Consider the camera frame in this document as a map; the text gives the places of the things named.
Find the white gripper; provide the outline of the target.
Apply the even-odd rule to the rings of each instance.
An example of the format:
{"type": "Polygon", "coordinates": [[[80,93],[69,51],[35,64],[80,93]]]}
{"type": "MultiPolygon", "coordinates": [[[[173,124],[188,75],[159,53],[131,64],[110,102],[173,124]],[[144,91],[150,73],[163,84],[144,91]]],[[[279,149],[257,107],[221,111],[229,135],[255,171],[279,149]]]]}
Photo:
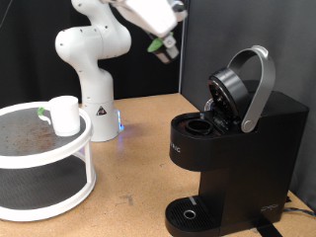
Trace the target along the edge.
{"type": "Polygon", "coordinates": [[[177,18],[167,0],[117,0],[114,6],[126,20],[159,38],[163,37],[167,48],[176,45],[169,32],[177,26],[177,18]]]}

